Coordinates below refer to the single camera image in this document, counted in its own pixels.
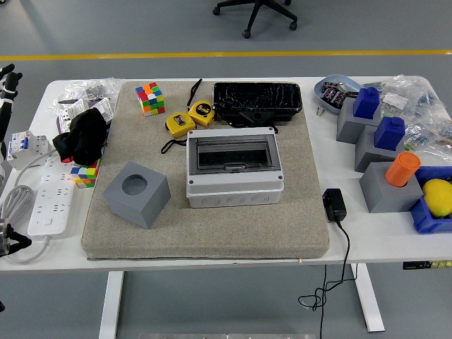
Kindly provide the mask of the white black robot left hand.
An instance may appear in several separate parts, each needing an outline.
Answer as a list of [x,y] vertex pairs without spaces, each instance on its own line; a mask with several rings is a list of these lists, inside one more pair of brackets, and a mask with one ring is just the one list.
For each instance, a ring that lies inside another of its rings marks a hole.
[[23,76],[22,73],[16,73],[14,69],[14,64],[1,68],[1,163],[6,159],[4,139],[12,115],[13,102],[18,94],[17,86]]

